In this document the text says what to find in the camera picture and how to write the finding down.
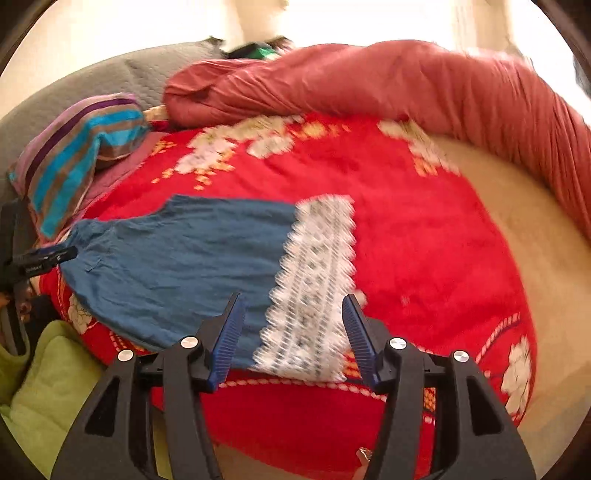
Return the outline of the right hand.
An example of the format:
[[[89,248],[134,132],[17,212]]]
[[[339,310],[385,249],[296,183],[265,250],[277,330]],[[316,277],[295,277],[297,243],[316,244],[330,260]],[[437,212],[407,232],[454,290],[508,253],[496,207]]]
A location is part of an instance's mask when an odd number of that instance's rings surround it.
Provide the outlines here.
[[[373,451],[366,447],[361,447],[356,450],[356,457],[360,462],[360,466],[356,469],[352,480],[363,480],[370,465],[370,459],[372,459]]]

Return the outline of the left hand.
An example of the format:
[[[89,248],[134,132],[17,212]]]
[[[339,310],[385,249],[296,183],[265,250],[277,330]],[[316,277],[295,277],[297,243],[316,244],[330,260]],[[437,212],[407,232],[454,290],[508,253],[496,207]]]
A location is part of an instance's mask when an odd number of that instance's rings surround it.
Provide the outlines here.
[[[28,323],[32,312],[32,299],[35,297],[35,291],[30,282],[27,282],[24,286],[17,289],[17,298],[15,300],[15,306],[18,313],[19,320],[22,323]],[[12,297],[7,292],[0,293],[1,307],[6,307]]]

